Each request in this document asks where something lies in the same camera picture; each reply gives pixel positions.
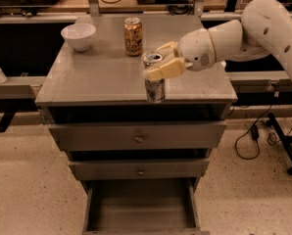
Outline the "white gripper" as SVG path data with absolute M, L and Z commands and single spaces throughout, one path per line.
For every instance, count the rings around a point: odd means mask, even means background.
M 211 68 L 216 62 L 212 37 L 205 28 L 199 28 L 185 34 L 179 42 L 171 41 L 157 49 L 163 57 L 178 55 L 183 58 L 151 66 L 143 72 L 146 80 L 157 81 L 182 75 L 186 68 L 190 71 L 202 71 Z

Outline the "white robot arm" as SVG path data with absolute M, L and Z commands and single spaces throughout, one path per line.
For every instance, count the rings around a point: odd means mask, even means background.
M 217 62 L 246 62 L 273 55 L 292 81 L 292 17 L 276 0 L 253 0 L 240 20 L 199 28 L 158 48 L 163 59 L 145 70 L 150 81 L 202 71 Z

